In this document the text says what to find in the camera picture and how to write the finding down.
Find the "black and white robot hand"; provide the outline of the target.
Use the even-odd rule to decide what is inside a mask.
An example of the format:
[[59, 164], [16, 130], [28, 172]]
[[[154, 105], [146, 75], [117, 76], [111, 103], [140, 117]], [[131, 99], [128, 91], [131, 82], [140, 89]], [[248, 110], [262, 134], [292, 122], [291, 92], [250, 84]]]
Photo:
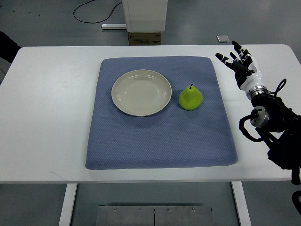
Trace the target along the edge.
[[231, 43], [234, 50], [238, 53], [238, 56], [232, 52], [230, 52], [231, 58], [228, 58], [220, 53], [216, 53], [215, 56], [235, 73], [234, 76], [237, 86], [241, 90], [246, 90], [248, 83], [247, 80], [249, 78], [252, 79], [251, 76], [259, 73], [259, 67], [257, 66], [255, 58], [246, 48], [242, 47], [234, 40]]

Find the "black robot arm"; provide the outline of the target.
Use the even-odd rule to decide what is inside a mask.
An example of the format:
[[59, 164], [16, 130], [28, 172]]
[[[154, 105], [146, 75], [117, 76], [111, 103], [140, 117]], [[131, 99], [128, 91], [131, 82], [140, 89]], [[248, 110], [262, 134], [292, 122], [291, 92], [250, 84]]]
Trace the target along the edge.
[[301, 184], [301, 116], [277, 96], [286, 84], [283, 79], [274, 92], [259, 87], [251, 93], [253, 110], [239, 121], [242, 134], [253, 142], [264, 142], [268, 159], [291, 171], [291, 182]]

